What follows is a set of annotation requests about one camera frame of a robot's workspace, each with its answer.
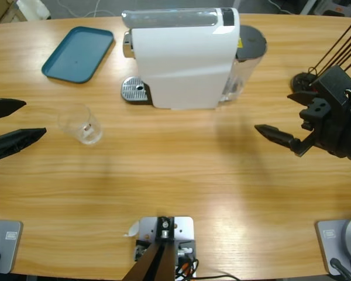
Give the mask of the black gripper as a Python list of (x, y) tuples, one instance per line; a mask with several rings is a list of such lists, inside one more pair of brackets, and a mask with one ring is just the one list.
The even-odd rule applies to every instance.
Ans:
[(302, 129), (313, 129), (304, 140), (278, 128), (260, 124), (255, 129), (270, 142), (288, 148), (298, 157), (303, 156), (311, 147), (323, 149), (328, 153), (351, 160), (351, 109), (335, 116), (327, 101), (313, 91), (298, 91), (287, 98), (306, 106), (300, 111)]

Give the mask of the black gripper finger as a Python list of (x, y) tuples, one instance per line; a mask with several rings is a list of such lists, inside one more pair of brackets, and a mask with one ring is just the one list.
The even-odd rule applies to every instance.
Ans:
[(16, 154), (37, 142), (46, 133), (46, 128), (18, 129), (0, 135), (0, 160)]
[(0, 98), (0, 118), (9, 116), (15, 111), (19, 110), (26, 105), (25, 101), (12, 99), (12, 98)]

